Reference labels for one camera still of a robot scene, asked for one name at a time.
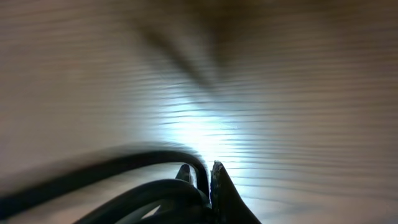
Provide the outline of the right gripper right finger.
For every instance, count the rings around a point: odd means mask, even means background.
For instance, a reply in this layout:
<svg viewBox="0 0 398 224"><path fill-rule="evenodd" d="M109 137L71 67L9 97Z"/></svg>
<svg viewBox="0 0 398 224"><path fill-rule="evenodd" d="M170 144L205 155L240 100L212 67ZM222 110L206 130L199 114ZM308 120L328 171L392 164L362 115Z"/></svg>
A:
<svg viewBox="0 0 398 224"><path fill-rule="evenodd" d="M261 224L246 206L224 165L215 161L211 170L210 198L217 224Z"/></svg>

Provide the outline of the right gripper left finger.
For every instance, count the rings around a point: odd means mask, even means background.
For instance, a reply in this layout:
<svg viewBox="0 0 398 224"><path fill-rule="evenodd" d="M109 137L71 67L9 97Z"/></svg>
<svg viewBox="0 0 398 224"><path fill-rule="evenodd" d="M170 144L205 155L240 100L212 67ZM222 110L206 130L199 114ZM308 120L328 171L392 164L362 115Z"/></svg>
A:
<svg viewBox="0 0 398 224"><path fill-rule="evenodd" d="M197 186L197 178L195 177L195 173L192 172L192 169L188 164L183 164L180 166L175 179L188 182L194 187Z"/></svg>

